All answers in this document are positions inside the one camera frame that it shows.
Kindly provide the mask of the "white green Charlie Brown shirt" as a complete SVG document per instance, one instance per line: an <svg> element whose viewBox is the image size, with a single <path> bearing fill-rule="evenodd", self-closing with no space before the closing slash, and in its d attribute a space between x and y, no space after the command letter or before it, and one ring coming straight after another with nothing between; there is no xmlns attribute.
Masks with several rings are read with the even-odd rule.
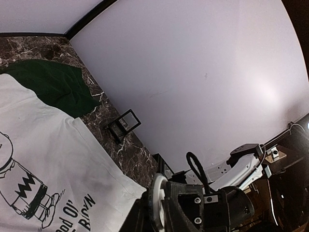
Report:
<svg viewBox="0 0 309 232"><path fill-rule="evenodd" d="M79 118L0 76L0 229L118 232L144 187Z"/></svg>

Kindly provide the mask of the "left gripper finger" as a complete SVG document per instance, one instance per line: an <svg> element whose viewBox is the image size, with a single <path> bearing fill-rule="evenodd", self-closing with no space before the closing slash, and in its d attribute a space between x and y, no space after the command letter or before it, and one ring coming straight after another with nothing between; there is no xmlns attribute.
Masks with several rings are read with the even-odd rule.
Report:
<svg viewBox="0 0 309 232"><path fill-rule="evenodd" d="M148 191L136 199L120 232L154 232L148 208Z"/></svg>

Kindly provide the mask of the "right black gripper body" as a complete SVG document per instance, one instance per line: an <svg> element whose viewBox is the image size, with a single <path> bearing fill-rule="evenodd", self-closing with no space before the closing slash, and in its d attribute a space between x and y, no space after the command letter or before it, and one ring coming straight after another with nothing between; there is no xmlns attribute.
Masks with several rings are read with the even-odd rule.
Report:
<svg viewBox="0 0 309 232"><path fill-rule="evenodd" d="M229 231L229 206L222 190L204 194L199 185L167 182L164 215L167 232Z"/></svg>

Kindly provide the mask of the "dark brooch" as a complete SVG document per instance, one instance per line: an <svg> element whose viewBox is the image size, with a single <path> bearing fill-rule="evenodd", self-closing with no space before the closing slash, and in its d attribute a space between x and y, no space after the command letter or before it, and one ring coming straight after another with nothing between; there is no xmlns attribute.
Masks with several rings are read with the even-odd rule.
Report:
<svg viewBox="0 0 309 232"><path fill-rule="evenodd" d="M168 182L162 174L155 174L148 192L149 218L155 232L165 231L164 199Z"/></svg>

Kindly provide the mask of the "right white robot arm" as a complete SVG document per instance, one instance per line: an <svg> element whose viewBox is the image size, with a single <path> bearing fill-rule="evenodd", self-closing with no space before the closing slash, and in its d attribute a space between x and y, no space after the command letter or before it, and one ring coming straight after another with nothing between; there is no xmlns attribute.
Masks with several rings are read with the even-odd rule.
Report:
<svg viewBox="0 0 309 232"><path fill-rule="evenodd" d="M210 182L198 158L187 152L191 171L200 181L165 184L164 230L166 232L229 232L254 215L244 189L265 173L265 145L244 144L230 153L230 170Z"/></svg>

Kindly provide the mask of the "right black frame post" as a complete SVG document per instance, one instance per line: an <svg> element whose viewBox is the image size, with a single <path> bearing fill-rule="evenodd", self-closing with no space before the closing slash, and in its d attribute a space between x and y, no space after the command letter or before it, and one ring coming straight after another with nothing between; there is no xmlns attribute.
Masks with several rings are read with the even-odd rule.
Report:
<svg viewBox="0 0 309 232"><path fill-rule="evenodd" d="M71 40L74 38L82 29L84 29L89 23L91 23L96 17L107 10L110 6L116 3L117 0L103 0L88 13L86 13L81 19L79 19L65 34L64 36Z"/></svg>

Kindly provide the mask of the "black brooch stand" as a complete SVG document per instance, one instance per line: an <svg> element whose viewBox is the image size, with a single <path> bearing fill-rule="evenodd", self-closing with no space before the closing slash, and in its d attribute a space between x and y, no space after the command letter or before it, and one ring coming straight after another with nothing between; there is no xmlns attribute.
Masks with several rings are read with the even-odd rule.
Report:
<svg viewBox="0 0 309 232"><path fill-rule="evenodd" d="M131 118L134 124L129 124L126 119ZM127 110L118 118L107 125L108 131L111 133L117 144L121 144L124 138L141 125L141 121L135 115L132 109Z"/></svg>

